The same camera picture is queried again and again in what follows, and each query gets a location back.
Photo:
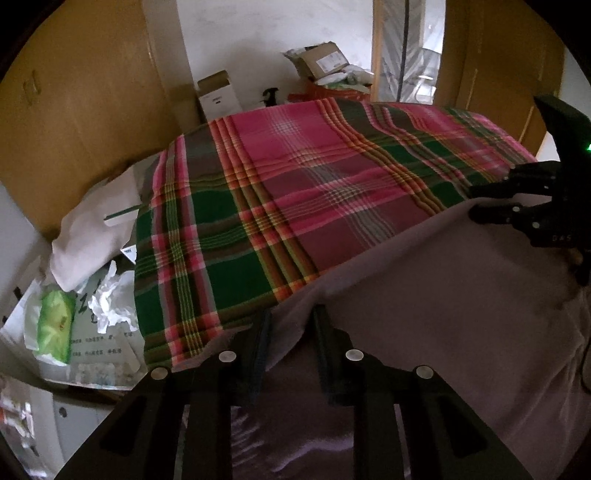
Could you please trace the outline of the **plastic sheet doorway curtain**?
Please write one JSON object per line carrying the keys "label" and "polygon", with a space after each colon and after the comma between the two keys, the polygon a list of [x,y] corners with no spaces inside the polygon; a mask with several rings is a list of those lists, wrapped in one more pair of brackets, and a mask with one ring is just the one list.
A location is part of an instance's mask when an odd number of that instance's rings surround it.
{"label": "plastic sheet doorway curtain", "polygon": [[381,18],[379,100],[431,105],[443,53],[446,3],[383,1]]}

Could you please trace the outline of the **white drawer cabinet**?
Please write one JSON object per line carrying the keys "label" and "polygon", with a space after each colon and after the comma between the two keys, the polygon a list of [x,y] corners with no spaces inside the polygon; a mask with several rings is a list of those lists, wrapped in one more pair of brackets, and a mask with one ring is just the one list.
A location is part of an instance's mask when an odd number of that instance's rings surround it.
{"label": "white drawer cabinet", "polygon": [[55,478],[111,411],[1,377],[1,435],[33,479]]}

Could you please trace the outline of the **brown cardboard box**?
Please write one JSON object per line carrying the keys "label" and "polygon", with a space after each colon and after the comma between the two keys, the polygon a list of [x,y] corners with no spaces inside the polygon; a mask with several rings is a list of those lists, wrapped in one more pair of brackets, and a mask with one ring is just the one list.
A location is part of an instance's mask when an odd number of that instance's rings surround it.
{"label": "brown cardboard box", "polygon": [[341,71],[349,65],[348,59],[335,42],[290,49],[283,52],[301,78],[318,80]]}

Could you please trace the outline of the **black pump bottle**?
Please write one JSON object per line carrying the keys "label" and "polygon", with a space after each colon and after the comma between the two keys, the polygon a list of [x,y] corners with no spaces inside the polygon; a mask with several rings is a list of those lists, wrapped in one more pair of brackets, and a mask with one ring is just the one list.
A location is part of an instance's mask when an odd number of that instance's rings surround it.
{"label": "black pump bottle", "polygon": [[263,91],[263,105],[270,108],[277,105],[277,92],[279,89],[270,87]]}

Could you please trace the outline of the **wooden wardrobe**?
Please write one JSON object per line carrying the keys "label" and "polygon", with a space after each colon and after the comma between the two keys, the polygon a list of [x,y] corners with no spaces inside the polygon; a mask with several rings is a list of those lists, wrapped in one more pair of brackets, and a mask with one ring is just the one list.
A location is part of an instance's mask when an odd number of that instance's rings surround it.
{"label": "wooden wardrobe", "polygon": [[67,1],[1,83],[1,181],[45,238],[98,181],[197,128],[173,1]]}

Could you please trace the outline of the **crumpled white paper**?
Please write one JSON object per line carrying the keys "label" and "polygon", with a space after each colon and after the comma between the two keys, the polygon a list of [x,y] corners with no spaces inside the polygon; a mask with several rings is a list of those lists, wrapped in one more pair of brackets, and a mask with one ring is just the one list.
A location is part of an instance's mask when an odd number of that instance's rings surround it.
{"label": "crumpled white paper", "polygon": [[109,264],[104,278],[88,301],[88,307],[96,319],[97,332],[105,334],[109,327],[127,324],[131,332],[138,330],[134,301],[134,272],[117,273],[114,260]]}

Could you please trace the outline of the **red green plaid blanket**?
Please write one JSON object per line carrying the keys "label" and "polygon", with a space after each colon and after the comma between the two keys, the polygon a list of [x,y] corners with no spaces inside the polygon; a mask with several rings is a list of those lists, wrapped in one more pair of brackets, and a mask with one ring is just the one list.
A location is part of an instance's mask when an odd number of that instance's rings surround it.
{"label": "red green plaid blanket", "polygon": [[534,156],[487,117],[327,98],[230,115],[149,167],[134,300],[148,366],[173,367],[335,266]]}

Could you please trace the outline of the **green tissue pack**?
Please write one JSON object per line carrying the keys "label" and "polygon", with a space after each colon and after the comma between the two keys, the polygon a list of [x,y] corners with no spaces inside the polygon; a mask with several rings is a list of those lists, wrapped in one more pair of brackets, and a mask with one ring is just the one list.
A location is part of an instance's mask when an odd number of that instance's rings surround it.
{"label": "green tissue pack", "polygon": [[61,291],[46,292],[41,298],[37,323],[37,357],[55,365],[67,365],[71,356],[74,298]]}

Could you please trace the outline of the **white cardboard box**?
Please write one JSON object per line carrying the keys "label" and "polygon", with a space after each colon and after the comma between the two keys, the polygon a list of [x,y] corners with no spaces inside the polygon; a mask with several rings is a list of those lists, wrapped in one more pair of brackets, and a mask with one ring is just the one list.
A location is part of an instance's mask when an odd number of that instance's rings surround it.
{"label": "white cardboard box", "polygon": [[226,70],[198,80],[197,97],[207,121],[242,112],[242,105]]}

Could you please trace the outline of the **wooden door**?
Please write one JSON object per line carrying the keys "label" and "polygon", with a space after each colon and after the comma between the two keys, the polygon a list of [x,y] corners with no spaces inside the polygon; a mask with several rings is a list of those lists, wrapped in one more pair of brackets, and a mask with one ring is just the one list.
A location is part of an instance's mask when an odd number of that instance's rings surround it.
{"label": "wooden door", "polygon": [[547,129],[534,98],[559,94],[564,58],[524,1],[448,0],[434,104],[486,116],[535,155]]}

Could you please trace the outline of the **purple fleece sweater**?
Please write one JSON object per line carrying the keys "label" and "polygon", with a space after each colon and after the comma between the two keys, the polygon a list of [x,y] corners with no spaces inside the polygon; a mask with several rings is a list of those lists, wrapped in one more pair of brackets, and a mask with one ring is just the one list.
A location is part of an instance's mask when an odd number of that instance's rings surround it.
{"label": "purple fleece sweater", "polygon": [[230,479],[356,479],[353,410],[322,391],[311,309],[384,365],[428,365],[528,479],[590,475],[590,290],[570,255],[455,207],[280,306],[252,401],[232,407]]}

